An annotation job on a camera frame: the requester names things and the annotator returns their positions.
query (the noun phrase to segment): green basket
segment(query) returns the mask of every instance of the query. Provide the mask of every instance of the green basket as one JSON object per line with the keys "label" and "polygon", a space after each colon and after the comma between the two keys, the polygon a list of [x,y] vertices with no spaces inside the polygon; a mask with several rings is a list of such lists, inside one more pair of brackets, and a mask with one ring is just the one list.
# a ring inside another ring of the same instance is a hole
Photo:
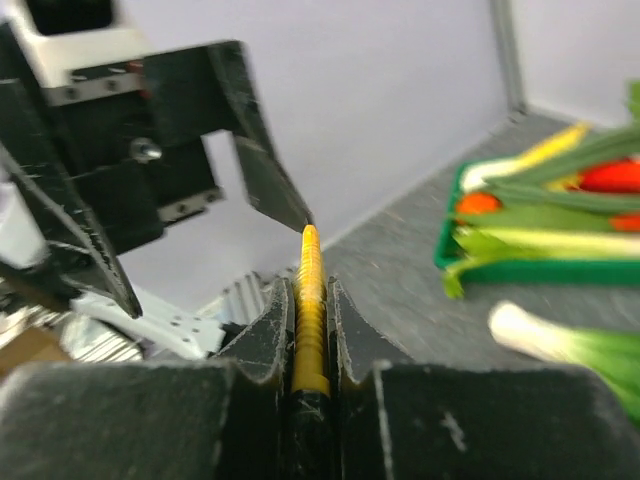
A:
{"label": "green basket", "polygon": [[[448,214],[454,212],[461,196],[460,181],[465,170],[473,165],[495,160],[499,159],[469,162],[458,169],[447,205]],[[433,262],[441,270],[458,259],[456,254],[459,249],[451,236],[453,229],[453,221],[445,220],[433,254]],[[476,283],[639,285],[640,261],[509,261],[470,270],[463,275],[462,280]]]}

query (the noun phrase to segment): cardboard box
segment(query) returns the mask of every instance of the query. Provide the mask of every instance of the cardboard box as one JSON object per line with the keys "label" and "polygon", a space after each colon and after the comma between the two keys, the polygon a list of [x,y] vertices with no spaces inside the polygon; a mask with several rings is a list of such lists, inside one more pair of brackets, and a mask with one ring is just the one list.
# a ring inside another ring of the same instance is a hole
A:
{"label": "cardboard box", "polygon": [[71,362],[60,348],[55,335],[38,328],[28,328],[0,349],[0,379],[28,362]]}

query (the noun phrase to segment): white wall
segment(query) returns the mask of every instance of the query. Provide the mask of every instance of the white wall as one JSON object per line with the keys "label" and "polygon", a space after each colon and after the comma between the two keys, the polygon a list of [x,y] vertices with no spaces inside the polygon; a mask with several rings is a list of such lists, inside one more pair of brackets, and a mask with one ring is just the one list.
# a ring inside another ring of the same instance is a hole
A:
{"label": "white wall", "polygon": [[[245,41],[282,161],[325,239],[486,136],[506,101],[486,0],[125,0],[158,49]],[[132,280],[187,308],[250,270],[293,261],[299,235],[229,200],[124,256]]]}
{"label": "white wall", "polygon": [[640,78],[638,0],[513,0],[532,106],[602,126],[629,119],[626,81]]}

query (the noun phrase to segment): tray of vegetables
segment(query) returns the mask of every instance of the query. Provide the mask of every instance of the tray of vegetables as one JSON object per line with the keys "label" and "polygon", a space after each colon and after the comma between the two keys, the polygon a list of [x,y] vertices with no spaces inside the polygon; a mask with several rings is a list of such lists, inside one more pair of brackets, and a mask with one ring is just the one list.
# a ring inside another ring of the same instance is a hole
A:
{"label": "tray of vegetables", "polygon": [[464,282],[640,284],[640,124],[588,133],[459,169],[434,253],[448,296]]}

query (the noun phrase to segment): carrot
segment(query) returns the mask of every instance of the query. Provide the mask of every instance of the carrot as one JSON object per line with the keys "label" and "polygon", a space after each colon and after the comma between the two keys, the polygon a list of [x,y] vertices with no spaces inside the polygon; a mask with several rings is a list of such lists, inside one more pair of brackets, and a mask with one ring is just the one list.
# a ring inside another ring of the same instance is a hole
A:
{"label": "carrot", "polygon": [[473,192],[462,197],[456,204],[456,213],[472,215],[496,212],[502,208],[500,200],[490,193]]}
{"label": "carrot", "polygon": [[609,219],[618,232],[640,232],[640,213],[624,213]]}
{"label": "carrot", "polygon": [[582,174],[580,189],[596,193],[640,193],[640,162],[624,158]]}

